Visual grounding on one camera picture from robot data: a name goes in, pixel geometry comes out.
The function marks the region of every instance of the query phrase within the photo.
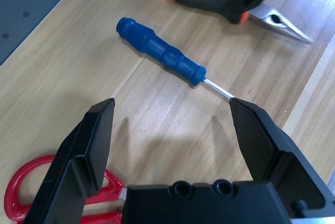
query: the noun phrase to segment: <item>blue plastic handle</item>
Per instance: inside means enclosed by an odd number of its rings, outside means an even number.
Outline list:
[[[155,32],[131,18],[122,18],[116,26],[121,38],[136,50],[146,53],[166,68],[185,77],[192,85],[198,85],[205,78],[206,69],[188,59],[180,50],[167,44]]]

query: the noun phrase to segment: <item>scissors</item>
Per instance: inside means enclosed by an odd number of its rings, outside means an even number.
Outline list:
[[[231,23],[242,24],[248,19],[256,22],[261,27],[270,31],[282,34],[301,41],[303,43],[311,44],[312,40],[296,28],[287,18],[285,18],[277,10],[260,3],[258,6],[238,14],[238,19],[232,19],[232,14],[235,12],[234,7],[238,6],[239,0],[171,0],[181,5],[197,8],[209,12],[215,12],[225,16]],[[241,3],[244,7],[252,7],[253,0],[243,0]]]
[[[23,165],[13,175],[12,179],[8,183],[4,197],[5,212],[11,221],[22,224],[30,208],[30,205],[22,205],[19,201],[19,190],[25,177],[27,177],[27,175],[38,166],[51,163],[54,157],[55,155],[48,155],[34,159]],[[126,199],[127,189],[124,188],[123,183],[109,170],[105,170],[105,178],[108,180],[108,186],[103,187],[96,196],[89,198],[86,201],[86,204]],[[121,213],[119,211],[114,211],[100,215],[83,216],[80,221],[80,224],[95,223],[121,224]]]

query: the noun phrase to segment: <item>wooden surface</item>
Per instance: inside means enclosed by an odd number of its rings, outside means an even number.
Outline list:
[[[315,43],[167,0],[62,0],[0,67],[1,199],[20,166],[55,153],[90,106],[109,97],[116,107],[107,168],[124,183],[251,178],[228,104],[128,47],[115,31],[124,16],[205,66],[218,85],[266,109],[327,182],[335,167],[335,0],[266,3]],[[46,170],[24,182],[23,202]],[[0,221],[9,223],[0,202]]]

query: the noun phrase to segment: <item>blue screwdriver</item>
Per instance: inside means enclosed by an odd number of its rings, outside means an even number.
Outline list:
[[[206,69],[203,66],[196,64],[180,50],[160,39],[152,29],[131,18],[124,17],[117,24],[116,31],[137,51],[156,59],[164,67],[186,78],[192,85],[196,86],[203,82],[223,95],[228,101],[234,98],[229,92],[205,77]]]

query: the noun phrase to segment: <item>scissor handle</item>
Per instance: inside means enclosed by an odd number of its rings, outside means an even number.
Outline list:
[[[38,166],[51,163],[55,155],[47,155],[23,165],[10,179],[6,188],[4,197],[4,208],[7,217],[11,221],[21,222],[26,217],[31,205],[22,205],[19,200],[19,190],[23,180],[27,175]],[[102,203],[107,201],[115,201],[119,198],[123,188],[123,184],[110,171],[105,170],[105,178],[108,180],[108,186],[103,187],[96,196],[89,198],[86,204]],[[81,224],[93,223],[92,221],[108,220],[112,223],[121,223],[121,215],[119,212],[111,212],[102,215],[84,216]]]

